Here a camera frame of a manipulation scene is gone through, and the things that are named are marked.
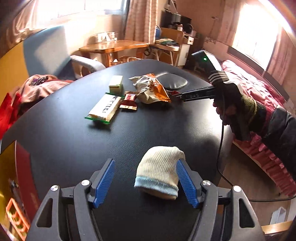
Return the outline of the gloved right hand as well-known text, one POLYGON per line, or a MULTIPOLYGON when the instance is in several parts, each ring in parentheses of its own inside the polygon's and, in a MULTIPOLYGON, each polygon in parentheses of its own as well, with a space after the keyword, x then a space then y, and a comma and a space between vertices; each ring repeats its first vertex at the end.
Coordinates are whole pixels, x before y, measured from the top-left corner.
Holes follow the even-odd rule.
POLYGON ((242 114, 243 121, 249 125, 258 110, 257 102, 245 94, 238 98, 231 96, 215 97, 213 106, 225 126, 231 125, 231 119, 238 114, 242 114))

